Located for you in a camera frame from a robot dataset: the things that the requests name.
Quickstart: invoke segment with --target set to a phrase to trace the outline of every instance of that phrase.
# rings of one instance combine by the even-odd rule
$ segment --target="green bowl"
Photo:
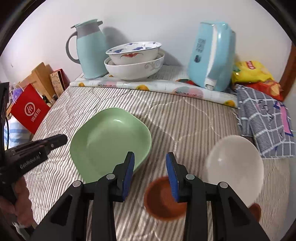
[[[152,145],[147,126],[120,108],[108,108],[89,119],[75,133],[70,155],[87,182],[95,182],[135,153],[134,171],[145,161]]]

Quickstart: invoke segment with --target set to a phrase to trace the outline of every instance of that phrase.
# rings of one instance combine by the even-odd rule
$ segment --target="blue gripper pad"
[[[123,200],[126,199],[126,197],[128,196],[128,192],[131,186],[131,179],[133,177],[133,168],[135,166],[135,154],[132,153],[131,158],[130,158],[130,162],[128,164],[128,168],[126,170],[126,174],[124,176],[123,179],[123,190],[122,190],[122,198]]]
[[[170,181],[171,193],[175,201],[177,202],[179,201],[178,180],[172,164],[172,159],[169,154],[166,155],[166,167],[168,171],[168,179]]]

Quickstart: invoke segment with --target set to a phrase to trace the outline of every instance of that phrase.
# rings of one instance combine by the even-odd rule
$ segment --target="blue and white porcelain bowl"
[[[138,64],[155,60],[161,47],[157,42],[122,44],[106,51],[116,65]]]

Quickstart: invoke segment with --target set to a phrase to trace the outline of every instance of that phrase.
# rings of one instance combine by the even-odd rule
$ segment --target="plaid fabric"
[[[236,88],[238,97],[238,120],[242,136],[253,136],[262,157],[293,157],[295,143],[293,134],[284,131],[281,110],[277,100],[264,93],[241,85]],[[287,121],[291,133],[291,119]]]

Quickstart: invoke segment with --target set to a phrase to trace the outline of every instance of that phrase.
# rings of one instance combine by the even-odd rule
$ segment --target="light blue thermos jug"
[[[102,77],[108,73],[104,60],[108,57],[106,51],[109,49],[105,36],[100,31],[99,26],[102,21],[93,19],[84,23],[76,24],[71,28],[76,28],[67,40],[66,53],[70,60],[80,64],[86,79]],[[73,36],[77,36],[76,46],[78,59],[74,59],[69,52],[69,42]]]

